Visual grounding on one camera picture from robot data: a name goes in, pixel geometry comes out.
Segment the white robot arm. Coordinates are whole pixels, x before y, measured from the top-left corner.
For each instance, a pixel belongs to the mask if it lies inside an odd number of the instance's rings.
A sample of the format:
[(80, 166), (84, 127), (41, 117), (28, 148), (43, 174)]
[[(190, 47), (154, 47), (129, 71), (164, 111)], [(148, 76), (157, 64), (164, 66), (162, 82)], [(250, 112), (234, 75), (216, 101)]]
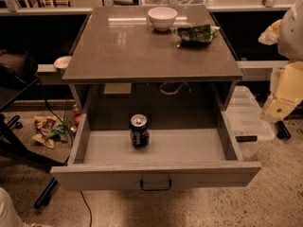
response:
[(278, 53), (289, 61), (271, 73), (270, 95), (260, 117), (283, 120), (303, 101), (303, 3), (296, 2), (283, 18), (273, 22), (258, 37), (261, 44), (277, 44)]

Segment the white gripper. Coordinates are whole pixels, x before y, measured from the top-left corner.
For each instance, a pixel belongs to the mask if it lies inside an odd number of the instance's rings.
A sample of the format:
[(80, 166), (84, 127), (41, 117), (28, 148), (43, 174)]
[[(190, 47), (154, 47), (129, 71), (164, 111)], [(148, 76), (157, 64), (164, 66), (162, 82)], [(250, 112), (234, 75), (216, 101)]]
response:
[(303, 61), (289, 61), (271, 74), (269, 97), (264, 103), (260, 118), (276, 123), (287, 117), (303, 100)]

